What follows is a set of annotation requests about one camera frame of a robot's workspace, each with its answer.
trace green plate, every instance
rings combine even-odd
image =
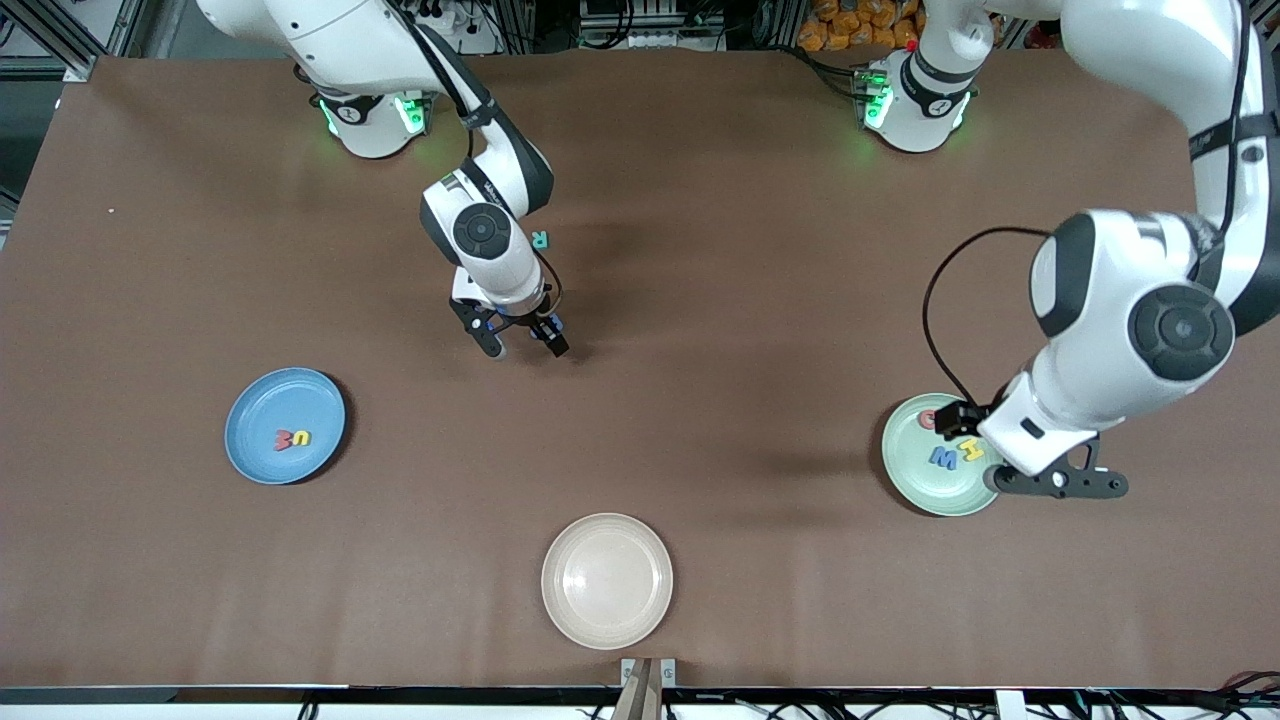
[[[983,475],[987,468],[1005,462],[982,438],[946,442],[922,424],[922,414],[955,400],[960,398],[941,392],[908,400],[890,416],[881,438],[884,469],[902,497],[925,512],[947,518],[972,515],[991,505],[996,492]]]

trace blue plate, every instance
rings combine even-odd
[[[328,377],[284,368],[253,380],[227,416],[227,457],[255,483],[296,483],[338,450],[347,405]]]

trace brown table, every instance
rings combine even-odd
[[[485,360],[417,196],[465,147],[442,106],[346,154],[276,61],[104,60],[69,86],[0,252],[0,684],[1217,685],[1280,664],[1280,332],[1105,438],[1120,501],[913,512],[878,459],[947,389],[919,299],[960,238],[1085,206],[1192,208],[1185,140],[1055,53],[992,58],[938,152],[891,151],[777,54],[476,60],[557,170],[572,357]],[[983,395],[1042,343],[1025,238],[938,290]],[[355,405],[323,477],[260,487],[221,432],[264,372]],[[623,652],[545,616],[552,538],[649,523],[676,565]]]

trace robotic arm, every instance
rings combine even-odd
[[[993,473],[1001,491],[1123,495],[1121,475],[1093,466],[1097,434],[1198,389],[1280,311],[1271,59],[1236,0],[932,0],[918,50],[874,67],[888,82],[865,124],[908,151],[945,142],[991,50],[988,12],[1060,17],[1078,64],[1176,115],[1198,213],[1085,210],[1059,225],[1030,269],[1048,345],[996,402],[947,406],[937,429],[991,442],[1011,465]],[[1065,461],[1079,445],[1083,469]]]
[[[385,0],[197,3],[224,33],[288,53],[356,155],[403,147],[422,129],[410,113],[413,102],[424,92],[448,92],[468,133],[480,131],[486,143],[422,192],[422,227],[457,266],[449,305],[490,357],[504,356],[498,333],[513,325],[529,328],[557,356],[568,350],[554,315],[562,288],[558,279],[545,282],[544,263],[517,222],[547,204],[554,176],[435,31]]]

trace pile of orange objects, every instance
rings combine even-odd
[[[851,45],[906,47],[924,31],[920,0],[810,0],[813,14],[800,26],[796,45],[844,50]]]

